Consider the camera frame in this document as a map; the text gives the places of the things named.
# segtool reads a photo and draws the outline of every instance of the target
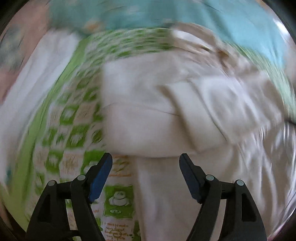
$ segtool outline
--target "blue cloth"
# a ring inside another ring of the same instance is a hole
[[[53,26],[91,34],[102,29],[197,23],[223,41],[251,48],[283,66],[285,43],[255,0],[51,0]]]

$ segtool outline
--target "green and white cloth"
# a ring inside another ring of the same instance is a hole
[[[255,51],[235,46],[275,84],[296,121],[295,95],[284,72]],[[26,229],[49,180],[66,182],[86,173],[105,151],[101,110],[102,66],[120,58],[172,49],[170,30],[139,28],[106,31],[80,42],[70,63],[31,121],[19,151],[4,202]],[[115,157],[102,195],[92,210],[106,240],[141,240],[134,194],[135,173],[128,158]],[[67,202],[71,227],[75,220]]]

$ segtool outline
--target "beige fabric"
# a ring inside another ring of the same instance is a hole
[[[196,155],[192,161],[220,181],[242,179],[250,190],[266,229],[272,235],[296,206],[295,126],[281,123],[252,134],[237,145],[224,145]],[[192,199],[174,158],[134,158],[142,240],[186,240],[200,205]],[[225,202],[212,240],[218,240]]]
[[[283,120],[284,106],[267,75],[210,76],[166,85],[198,152],[235,144]]]
[[[170,157],[192,146],[201,152],[283,121],[283,102],[268,76],[210,30],[181,23],[172,41],[171,51],[104,65],[110,152]]]

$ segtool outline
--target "metal screw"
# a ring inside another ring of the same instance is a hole
[[[206,175],[205,177],[208,181],[213,181],[214,177],[212,175]]]
[[[82,181],[82,180],[85,179],[85,175],[79,175],[79,176],[77,177],[77,179],[78,179],[79,181]]]
[[[50,180],[50,181],[47,183],[48,186],[53,186],[54,184],[55,184],[55,180]]]
[[[244,182],[243,182],[242,180],[237,180],[237,184],[238,184],[239,186],[243,186],[243,185],[244,185]]]

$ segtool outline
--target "folded white cloth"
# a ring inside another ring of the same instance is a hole
[[[268,76],[195,24],[172,30],[177,48],[103,66],[107,149],[171,157],[237,143],[283,121]]]
[[[268,76],[252,81],[211,76],[166,85],[198,152],[235,144],[283,120],[284,106]]]

